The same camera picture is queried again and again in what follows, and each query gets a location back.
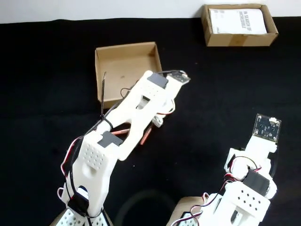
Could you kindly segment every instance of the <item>wire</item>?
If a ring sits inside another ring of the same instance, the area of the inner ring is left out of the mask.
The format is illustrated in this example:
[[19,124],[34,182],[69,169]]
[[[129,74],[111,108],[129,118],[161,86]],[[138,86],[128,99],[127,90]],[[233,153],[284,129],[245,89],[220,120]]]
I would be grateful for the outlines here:
[[127,94],[128,94],[128,92],[127,92],[127,94],[124,96],[124,95],[122,95],[122,91],[123,90],[128,90],[128,91],[131,91],[131,89],[130,88],[122,88],[121,90],[120,90],[120,95],[122,96],[122,98],[125,98],[126,96],[127,96]]
[[230,172],[230,173],[232,173],[231,169],[232,169],[234,160],[235,160],[236,158],[246,158],[246,159],[250,160],[250,161],[254,164],[255,170],[258,169],[258,166],[256,165],[256,163],[255,163],[252,159],[250,159],[250,158],[248,158],[248,157],[246,157],[246,156],[235,156],[235,157],[233,158],[231,164],[230,164],[230,167],[229,167],[229,172]]
[[126,134],[130,131],[130,129],[121,129],[121,130],[118,130],[118,131],[114,131],[114,132],[111,132],[111,134],[114,134],[114,135],[121,135],[121,134]]
[[[106,114],[104,114],[103,118],[101,118],[94,126],[92,126],[85,134],[87,135],[88,133],[90,133],[91,131],[95,130],[97,128],[97,126],[104,120],[105,117],[107,117],[107,115],[113,110],[115,109],[120,103],[122,102],[122,100],[118,101],[116,104],[114,104],[107,112]],[[71,162],[70,162],[70,171],[69,171],[69,174],[70,174],[70,183],[71,183],[71,187],[72,187],[72,190],[73,190],[73,193],[77,193],[76,189],[75,189],[75,185],[74,185],[74,179],[73,179],[73,164],[75,162],[75,156],[78,156],[78,152],[79,152],[79,147],[81,145],[82,142],[77,142],[76,145],[75,145],[75,150],[74,150],[74,153],[72,155],[72,158],[71,158]],[[71,196],[70,196],[70,193],[69,193],[69,190],[68,190],[68,186],[67,186],[67,179],[65,177],[65,184],[66,184],[66,190],[67,190],[67,193],[68,193],[68,196],[69,198],[71,199]],[[90,217],[88,212],[86,213],[87,215],[87,218],[94,218],[94,217]]]
[[66,174],[65,174],[65,171],[64,171],[64,169],[63,169],[63,166],[64,166],[64,164],[66,163],[67,159],[69,158],[70,153],[71,153],[71,150],[72,150],[72,148],[73,148],[75,142],[76,142],[78,139],[80,139],[80,138],[82,138],[82,136],[75,138],[75,139],[71,142],[71,144],[70,144],[70,146],[69,146],[69,148],[68,148],[68,150],[67,150],[67,154],[65,155],[65,158],[64,158],[64,160],[63,160],[63,162],[62,162],[62,164],[61,164],[61,171],[62,171],[62,173],[63,173],[64,176],[66,176]]
[[192,219],[192,218],[195,218],[195,217],[201,215],[202,213],[203,213],[203,211],[201,210],[200,212],[195,213],[195,214],[191,215],[190,217],[177,219],[177,220],[175,220],[170,226],[174,226],[175,224],[178,224],[178,223],[180,223],[180,222],[182,222],[182,221],[190,220],[190,219]]
[[226,174],[224,175],[224,179],[226,179],[227,177],[228,177],[227,180],[237,181],[237,179],[233,176],[232,173],[226,173]]
[[57,197],[58,197],[60,200],[62,200],[62,197],[60,196],[60,191],[61,191],[61,190],[64,190],[64,188],[63,188],[63,187],[59,187],[59,188],[57,189],[57,191],[56,191]]
[[218,191],[218,193],[215,195],[215,197],[214,197],[210,202],[207,202],[207,199],[209,198],[209,194],[206,193],[206,192],[203,193],[202,199],[203,199],[203,201],[204,201],[204,204],[202,204],[202,205],[193,205],[193,206],[191,207],[190,211],[189,211],[189,213],[191,214],[191,217],[178,219],[178,220],[174,221],[174,222],[171,224],[171,226],[174,226],[174,224],[176,224],[176,223],[180,223],[180,222],[182,222],[182,221],[189,220],[189,219],[192,219],[192,218],[195,219],[197,225],[199,226],[199,222],[198,222],[198,219],[197,219],[196,217],[199,216],[199,215],[201,215],[203,211],[201,210],[199,213],[192,214],[193,209],[196,208],[196,207],[205,207],[205,206],[209,206],[209,205],[216,199],[216,197],[218,196],[218,194],[223,190],[223,188],[225,187],[225,185],[226,185],[227,183],[232,183],[232,182],[233,182],[232,180],[226,180],[226,181],[223,183],[223,185],[221,186],[221,188],[220,188],[220,190]]
[[91,219],[90,218],[87,218],[87,219],[88,219],[89,226],[92,226]]
[[167,115],[167,114],[173,113],[175,111],[175,102],[174,102],[173,99],[171,99],[171,102],[173,104],[173,108],[169,112],[167,112],[167,113],[157,113],[157,114]]
[[149,134],[151,133],[151,130],[152,130],[152,124],[147,128],[145,134],[143,135],[143,137],[142,137],[142,139],[141,139],[141,141],[140,141],[140,144],[141,144],[141,145],[144,145],[144,143],[145,143],[147,137],[148,137]]

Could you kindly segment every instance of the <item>open cardboard box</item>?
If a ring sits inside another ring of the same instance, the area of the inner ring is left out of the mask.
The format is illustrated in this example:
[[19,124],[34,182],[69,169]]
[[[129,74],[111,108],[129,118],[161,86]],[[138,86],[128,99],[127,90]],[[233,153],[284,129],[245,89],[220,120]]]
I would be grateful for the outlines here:
[[159,72],[162,68],[156,43],[144,42],[97,48],[95,70],[99,101],[106,72],[103,104],[104,108],[110,108],[122,98],[122,88],[131,88],[145,71]]
[[[258,8],[262,11],[267,34],[213,34],[210,20],[210,8],[239,9]],[[278,30],[266,5],[204,5],[202,10],[202,24],[207,46],[269,46],[278,36]]]

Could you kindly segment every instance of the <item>white plastic part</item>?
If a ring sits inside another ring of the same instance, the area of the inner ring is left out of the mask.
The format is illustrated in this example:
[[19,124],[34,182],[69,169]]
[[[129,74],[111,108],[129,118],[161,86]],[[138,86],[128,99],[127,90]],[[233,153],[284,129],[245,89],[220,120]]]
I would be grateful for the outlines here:
[[[277,149],[277,145],[275,142],[260,137],[251,136],[246,146],[246,150],[239,151],[233,148],[229,150],[229,154],[226,163],[224,165],[224,169],[226,172],[230,172],[230,169],[228,168],[228,164],[233,155],[245,156],[252,159],[256,163],[257,167],[261,168],[258,171],[258,173],[269,180],[269,187],[267,193],[265,194],[265,197],[271,199],[274,197],[274,195],[277,192],[277,186],[273,181],[273,178],[269,175],[271,163],[270,163],[270,159],[268,159],[268,155],[270,152],[274,153],[276,149]],[[247,167],[250,167],[251,169],[255,169],[254,164],[249,159],[236,158],[232,163],[231,172],[236,179],[242,180],[246,177],[248,173]]]
[[82,226],[85,223],[85,218],[81,215],[73,213],[71,210],[66,209],[64,215],[57,222],[56,226]]
[[199,222],[206,226],[257,226],[264,218],[270,201],[237,181],[225,186],[226,192],[206,207]]
[[151,121],[154,123],[156,127],[161,127],[163,125],[163,117],[162,116],[155,116]]
[[[168,76],[168,83],[164,89],[148,80],[152,74],[152,71],[146,71],[117,108],[106,116],[113,127],[125,122],[131,124],[129,134],[122,144],[117,146],[111,143],[107,147],[98,144],[103,139],[102,134],[111,129],[106,121],[102,121],[96,131],[90,132],[83,138],[78,158],[73,164],[73,182],[76,189],[83,186],[87,190],[90,216],[97,216],[103,207],[116,161],[118,159],[123,161],[130,155],[141,140],[145,128],[158,112],[170,110],[166,102],[174,100],[182,86],[181,82]],[[67,184],[64,184],[61,198],[67,205],[69,196],[66,186],[71,196],[73,190],[70,175],[66,180]]]
[[[107,218],[104,216],[103,212],[96,218],[91,218],[92,226],[110,226]],[[82,217],[71,210],[66,209],[64,215],[57,222],[56,226],[82,226],[89,225],[87,218]]]

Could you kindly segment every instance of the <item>black rubber band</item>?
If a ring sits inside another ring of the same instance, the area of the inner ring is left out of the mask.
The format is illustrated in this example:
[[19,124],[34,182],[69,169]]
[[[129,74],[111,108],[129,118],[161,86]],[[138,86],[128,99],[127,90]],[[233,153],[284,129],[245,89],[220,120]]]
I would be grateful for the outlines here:
[[103,120],[104,121],[106,121],[108,124],[109,124],[109,126],[111,127],[111,129],[113,129],[114,127],[113,127],[113,125],[112,125],[112,123],[110,123],[110,121],[109,120],[107,120],[107,118],[106,117],[103,117]]

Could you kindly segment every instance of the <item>cable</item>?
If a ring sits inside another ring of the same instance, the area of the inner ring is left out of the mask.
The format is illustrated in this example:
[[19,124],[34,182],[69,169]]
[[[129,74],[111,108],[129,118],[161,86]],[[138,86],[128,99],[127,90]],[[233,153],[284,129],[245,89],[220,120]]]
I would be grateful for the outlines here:
[[121,130],[117,130],[117,131],[114,131],[114,132],[111,132],[111,134],[114,134],[114,135],[121,135],[121,134],[126,134],[130,131],[130,129],[121,129]]
[[140,141],[140,144],[141,144],[141,145],[144,145],[144,143],[145,143],[147,137],[148,137],[149,134],[151,133],[152,125],[153,125],[153,124],[150,124],[150,126],[147,128],[145,134],[143,135],[143,137],[142,137],[142,139],[141,139],[141,141]]
[[91,219],[90,218],[87,219],[88,219],[89,226],[92,226]]
[[199,226],[199,222],[198,222],[198,219],[197,219],[196,217],[199,216],[199,215],[201,215],[203,211],[201,210],[199,213],[192,214],[193,209],[196,208],[196,207],[205,207],[205,206],[210,205],[210,204],[216,199],[216,197],[218,196],[218,194],[223,190],[223,188],[225,187],[225,185],[226,185],[227,183],[232,183],[232,182],[233,182],[232,180],[226,180],[226,181],[223,183],[223,185],[221,186],[221,188],[220,188],[220,190],[218,191],[218,193],[216,194],[216,196],[215,196],[210,202],[207,202],[207,200],[206,200],[206,196],[209,198],[209,194],[206,193],[206,192],[203,193],[202,199],[203,199],[203,201],[204,201],[204,204],[202,204],[202,205],[193,205],[193,206],[191,207],[190,211],[189,211],[189,213],[191,214],[191,217],[178,219],[178,220],[174,221],[174,222],[171,224],[171,226],[174,226],[174,224],[176,224],[176,223],[180,223],[180,222],[182,222],[182,221],[189,220],[189,219],[192,219],[192,218],[195,219],[197,225]]
[[254,164],[255,170],[258,169],[258,166],[256,165],[256,163],[255,163],[252,159],[250,159],[250,158],[248,158],[248,157],[246,157],[246,156],[235,156],[235,157],[233,158],[231,164],[230,164],[230,167],[229,167],[229,172],[230,172],[230,173],[232,173],[232,172],[231,172],[231,168],[232,168],[233,163],[234,163],[234,160],[235,160],[236,158],[246,158],[246,159],[250,160],[250,161]]
[[67,150],[67,154],[65,155],[65,158],[64,158],[64,160],[63,160],[63,162],[62,162],[62,164],[61,164],[61,171],[62,171],[62,173],[63,173],[64,176],[66,176],[66,174],[65,174],[65,171],[64,171],[64,169],[63,169],[63,166],[64,166],[64,164],[66,163],[67,159],[69,158],[69,155],[70,155],[70,153],[71,153],[71,150],[72,150],[72,148],[73,148],[75,142],[76,142],[78,139],[80,139],[80,138],[82,138],[82,136],[75,138],[75,139],[71,142],[71,144],[70,144],[70,146],[69,146],[69,148],[68,148],[68,150]]
[[190,219],[192,219],[192,218],[195,218],[195,217],[201,215],[202,213],[203,213],[203,211],[201,210],[201,211],[198,212],[198,213],[192,214],[191,217],[186,217],[186,218],[180,218],[180,219],[177,219],[177,220],[175,220],[170,226],[174,226],[175,224],[178,224],[178,223],[180,223],[180,222],[182,222],[182,221],[190,220]]
[[167,112],[167,113],[157,113],[157,114],[167,115],[167,114],[173,113],[175,111],[175,102],[174,102],[173,99],[171,99],[171,102],[173,104],[173,108],[169,112]]
[[122,91],[123,91],[124,89],[126,89],[126,90],[128,90],[128,91],[131,91],[130,88],[122,88],[122,89],[120,90],[120,95],[122,96],[122,98],[125,98],[125,97],[127,96],[127,94],[128,94],[128,92],[127,92],[127,94],[126,94],[125,96],[122,95]]

